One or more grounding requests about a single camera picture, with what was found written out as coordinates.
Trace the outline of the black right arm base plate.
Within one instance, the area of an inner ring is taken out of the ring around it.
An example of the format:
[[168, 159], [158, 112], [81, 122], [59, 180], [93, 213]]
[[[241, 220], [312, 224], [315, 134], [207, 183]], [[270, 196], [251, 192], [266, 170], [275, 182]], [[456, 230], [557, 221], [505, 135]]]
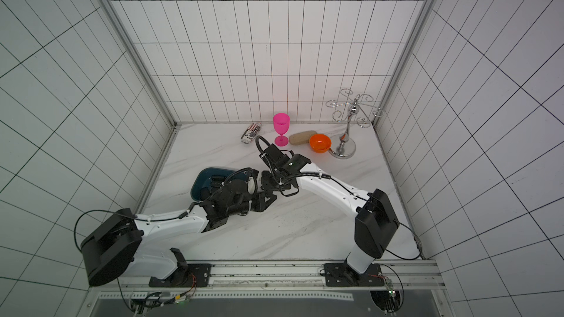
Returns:
[[328, 287], [381, 287], [385, 285], [379, 264], [371, 264], [365, 273], [357, 273], [346, 263], [324, 264], [320, 275]]

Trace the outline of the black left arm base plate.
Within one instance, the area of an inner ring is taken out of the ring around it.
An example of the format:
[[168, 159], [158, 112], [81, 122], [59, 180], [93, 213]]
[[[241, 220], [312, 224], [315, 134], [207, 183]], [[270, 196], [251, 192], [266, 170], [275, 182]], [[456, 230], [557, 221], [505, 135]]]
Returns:
[[176, 268], [166, 278], [151, 277], [149, 286], [152, 288], [204, 288], [209, 284], [211, 264], [188, 264], [182, 252], [171, 248], [176, 259]]

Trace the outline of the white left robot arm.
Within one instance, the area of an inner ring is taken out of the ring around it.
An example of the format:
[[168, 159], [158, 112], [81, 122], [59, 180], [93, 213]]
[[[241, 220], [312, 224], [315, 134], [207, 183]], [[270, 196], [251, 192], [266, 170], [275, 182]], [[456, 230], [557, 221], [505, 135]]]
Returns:
[[185, 266], [178, 248], [164, 249], [168, 239], [219, 228], [233, 215], [263, 211], [264, 192], [248, 182], [230, 180], [188, 209], [164, 214], [135, 215], [128, 208], [113, 212], [79, 245], [91, 287], [119, 277], [150, 276], [166, 280]]

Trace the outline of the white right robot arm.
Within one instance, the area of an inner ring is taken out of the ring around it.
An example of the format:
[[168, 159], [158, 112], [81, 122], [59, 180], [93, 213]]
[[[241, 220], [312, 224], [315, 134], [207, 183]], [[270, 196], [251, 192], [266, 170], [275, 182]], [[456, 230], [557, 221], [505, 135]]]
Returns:
[[261, 175], [266, 198], [275, 192], [285, 197], [311, 192], [343, 211], [354, 221], [354, 243], [345, 259], [348, 269], [364, 274], [373, 261], [383, 256], [399, 222], [388, 195], [380, 189], [367, 192], [348, 185], [323, 171], [309, 158], [258, 138], [260, 159], [268, 170]]

